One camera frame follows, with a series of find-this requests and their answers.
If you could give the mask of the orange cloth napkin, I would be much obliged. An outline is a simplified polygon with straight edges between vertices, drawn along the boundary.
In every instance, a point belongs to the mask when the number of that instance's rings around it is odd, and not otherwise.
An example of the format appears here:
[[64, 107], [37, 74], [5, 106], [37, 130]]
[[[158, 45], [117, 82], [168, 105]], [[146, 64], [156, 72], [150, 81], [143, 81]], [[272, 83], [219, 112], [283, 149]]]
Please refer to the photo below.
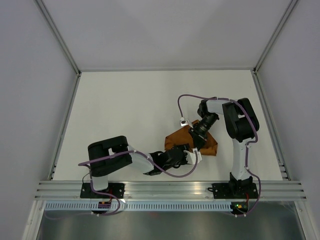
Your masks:
[[[171, 133], [165, 137], [164, 149], [167, 151], [173, 146], [188, 145], [188, 151], [192, 151], [194, 148], [193, 139], [189, 134], [190, 126], [181, 127], [179, 130]], [[215, 138], [207, 132], [207, 141], [202, 149], [199, 150], [204, 156], [216, 156], [218, 153], [218, 142]]]

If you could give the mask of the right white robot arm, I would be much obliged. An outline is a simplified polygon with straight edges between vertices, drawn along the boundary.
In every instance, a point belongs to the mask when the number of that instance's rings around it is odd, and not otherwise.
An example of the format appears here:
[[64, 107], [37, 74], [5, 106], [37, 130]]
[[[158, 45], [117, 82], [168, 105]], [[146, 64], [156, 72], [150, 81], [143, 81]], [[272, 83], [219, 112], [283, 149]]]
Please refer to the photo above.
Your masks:
[[229, 181], [213, 183], [207, 190], [214, 199], [257, 199], [258, 187], [253, 182], [259, 177], [249, 168], [250, 147], [258, 141], [260, 124], [248, 98], [231, 100], [226, 98], [203, 99], [197, 110], [201, 121], [189, 129], [193, 145], [202, 149], [209, 141], [207, 133], [213, 124], [224, 117], [226, 131], [232, 139], [233, 165]]

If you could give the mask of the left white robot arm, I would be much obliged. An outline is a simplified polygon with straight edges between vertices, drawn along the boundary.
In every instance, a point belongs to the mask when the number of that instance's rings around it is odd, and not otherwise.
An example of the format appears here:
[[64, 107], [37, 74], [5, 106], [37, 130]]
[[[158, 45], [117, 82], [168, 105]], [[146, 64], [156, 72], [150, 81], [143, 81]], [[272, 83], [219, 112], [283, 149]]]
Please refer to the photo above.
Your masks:
[[133, 153], [135, 149], [128, 144], [127, 138], [123, 135], [94, 142], [87, 147], [90, 161], [122, 152], [126, 154], [88, 164], [93, 183], [91, 191], [98, 198], [106, 197], [109, 193], [108, 175], [127, 166], [137, 168], [144, 175], [156, 176], [162, 171], [155, 165], [165, 171], [186, 165], [188, 149], [188, 144], [178, 144], [164, 152], [148, 153], [146, 156], [150, 160], [147, 160], [142, 155]]

